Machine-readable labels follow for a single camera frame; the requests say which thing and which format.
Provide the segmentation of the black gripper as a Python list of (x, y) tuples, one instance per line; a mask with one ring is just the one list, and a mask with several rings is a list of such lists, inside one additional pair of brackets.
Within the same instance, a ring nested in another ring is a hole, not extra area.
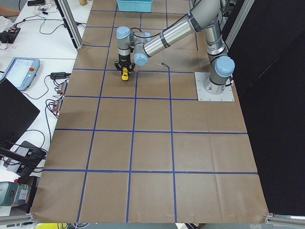
[(126, 67), (129, 72), (133, 72), (135, 68), (135, 63), (131, 62), (131, 55), (120, 55), (118, 61), (114, 62), (114, 66), (118, 71), (122, 71), (122, 68)]

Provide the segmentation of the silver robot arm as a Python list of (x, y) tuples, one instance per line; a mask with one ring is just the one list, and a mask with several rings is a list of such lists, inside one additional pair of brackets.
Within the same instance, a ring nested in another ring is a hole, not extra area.
[(221, 94), (230, 86), (227, 81), (234, 72), (235, 63), (228, 56), (228, 48), (222, 38), (218, 21), (219, 9), (218, 0), (199, 0), (179, 20), (156, 35), (134, 32), (126, 26), (117, 28), (118, 60), (114, 63), (116, 70), (121, 72), (123, 80), (128, 80), (135, 66), (145, 66), (149, 58), (180, 40), (193, 33), (204, 32), (211, 73), (203, 86), (210, 94)]

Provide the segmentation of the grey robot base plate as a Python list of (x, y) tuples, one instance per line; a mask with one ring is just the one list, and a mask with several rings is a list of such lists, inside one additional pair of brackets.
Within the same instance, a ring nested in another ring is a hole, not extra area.
[(234, 102), (232, 84), (228, 79), (223, 85), (210, 81), (210, 73), (195, 72), (197, 98), (199, 102)]

